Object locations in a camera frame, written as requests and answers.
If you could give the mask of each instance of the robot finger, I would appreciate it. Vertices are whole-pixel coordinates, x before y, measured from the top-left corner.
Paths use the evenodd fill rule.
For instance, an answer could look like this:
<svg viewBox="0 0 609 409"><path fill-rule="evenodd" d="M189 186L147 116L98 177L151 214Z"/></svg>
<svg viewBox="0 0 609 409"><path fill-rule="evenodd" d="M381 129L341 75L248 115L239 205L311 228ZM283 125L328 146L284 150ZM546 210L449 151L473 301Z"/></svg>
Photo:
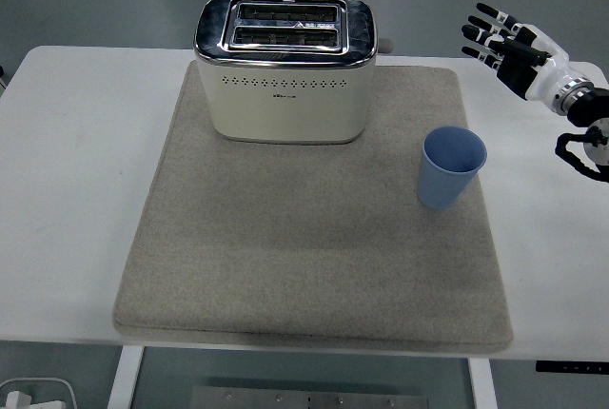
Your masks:
<svg viewBox="0 0 609 409"><path fill-rule="evenodd" d="M480 52L479 50L475 50L467 46L464 46L461 51L463 54L469 55L470 57L474 57L475 59L480 60L483 64L494 70L498 70L501 66L501 59L495 57L494 55L485 54L484 52Z"/></svg>
<svg viewBox="0 0 609 409"><path fill-rule="evenodd" d="M508 36L514 36L514 34L512 32L510 32L509 30L494 26L494 25L482 20L480 17L469 16L467 18L467 21L469 21L470 24L478 27L479 29L490 31L493 34L497 33L505 38L507 38Z"/></svg>
<svg viewBox="0 0 609 409"><path fill-rule="evenodd" d="M517 34L521 29L522 24L514 16L510 16L506 12L495 10L484 3L478 3L476 9L487 16L491 16L493 19L501 22L508 30Z"/></svg>
<svg viewBox="0 0 609 409"><path fill-rule="evenodd" d="M545 64L550 56L548 52L533 49L523 43L505 38L499 34L479 29L475 26L465 25L462 27L465 38L497 53L499 56L510 57L518 62L531 67L539 67Z"/></svg>
<svg viewBox="0 0 609 409"><path fill-rule="evenodd" d="M506 12L495 10L484 3L479 3L476 5L476 8L483 14L491 16L492 18L501 22L507 27L512 37L516 41L523 43L526 46L531 46L533 41L537 38L537 34L530 30L526 24L522 24L518 19L516 19L514 16L510 16Z"/></svg>

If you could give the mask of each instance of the metal plate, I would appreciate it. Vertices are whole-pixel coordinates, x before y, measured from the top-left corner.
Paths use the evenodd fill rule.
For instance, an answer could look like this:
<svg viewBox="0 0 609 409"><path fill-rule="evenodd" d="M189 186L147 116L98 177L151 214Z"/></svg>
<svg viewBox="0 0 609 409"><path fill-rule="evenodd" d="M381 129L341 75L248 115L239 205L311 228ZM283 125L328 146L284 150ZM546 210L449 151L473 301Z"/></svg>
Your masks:
<svg viewBox="0 0 609 409"><path fill-rule="evenodd" d="M425 397L194 387L190 409L427 409Z"/></svg>

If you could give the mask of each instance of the chrome toaster top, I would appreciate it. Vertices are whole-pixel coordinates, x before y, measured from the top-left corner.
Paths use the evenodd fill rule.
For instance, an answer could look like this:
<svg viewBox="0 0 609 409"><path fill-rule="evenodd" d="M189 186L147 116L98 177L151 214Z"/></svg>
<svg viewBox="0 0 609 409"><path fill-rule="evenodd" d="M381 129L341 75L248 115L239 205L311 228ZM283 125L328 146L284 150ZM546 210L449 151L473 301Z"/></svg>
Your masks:
<svg viewBox="0 0 609 409"><path fill-rule="evenodd" d="M323 144L362 131L377 44L360 0L210 0L194 50L220 133Z"/></svg>

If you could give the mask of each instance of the toaster slot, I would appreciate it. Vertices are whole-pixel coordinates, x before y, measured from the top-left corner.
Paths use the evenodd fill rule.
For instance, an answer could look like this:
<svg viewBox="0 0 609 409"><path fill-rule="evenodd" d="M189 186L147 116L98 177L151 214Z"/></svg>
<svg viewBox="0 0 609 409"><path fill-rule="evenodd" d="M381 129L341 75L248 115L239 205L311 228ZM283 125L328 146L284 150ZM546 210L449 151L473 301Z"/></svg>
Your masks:
<svg viewBox="0 0 609 409"><path fill-rule="evenodd" d="M334 29L293 29L273 27L238 27L235 29L234 48L239 45L263 45L277 48L336 48L338 33Z"/></svg>
<svg viewBox="0 0 609 409"><path fill-rule="evenodd" d="M240 19L336 22L337 8L328 5L242 4Z"/></svg>

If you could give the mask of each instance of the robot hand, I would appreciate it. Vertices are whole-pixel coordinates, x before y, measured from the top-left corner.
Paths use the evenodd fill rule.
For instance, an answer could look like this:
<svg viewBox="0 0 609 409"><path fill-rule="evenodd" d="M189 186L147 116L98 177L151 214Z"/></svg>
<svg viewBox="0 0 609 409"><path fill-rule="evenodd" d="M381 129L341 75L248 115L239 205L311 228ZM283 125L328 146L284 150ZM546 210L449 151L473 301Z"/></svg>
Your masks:
<svg viewBox="0 0 609 409"><path fill-rule="evenodd" d="M476 8L501 27L470 16L463 35L484 51L465 47L462 52L494 69L500 81L523 100L541 101L576 127L588 127L583 135L561 135L555 152L584 176L609 183L609 90L595 88L572 69L568 54L537 27L483 3ZM570 142L583 143L599 172L567 150Z"/></svg>

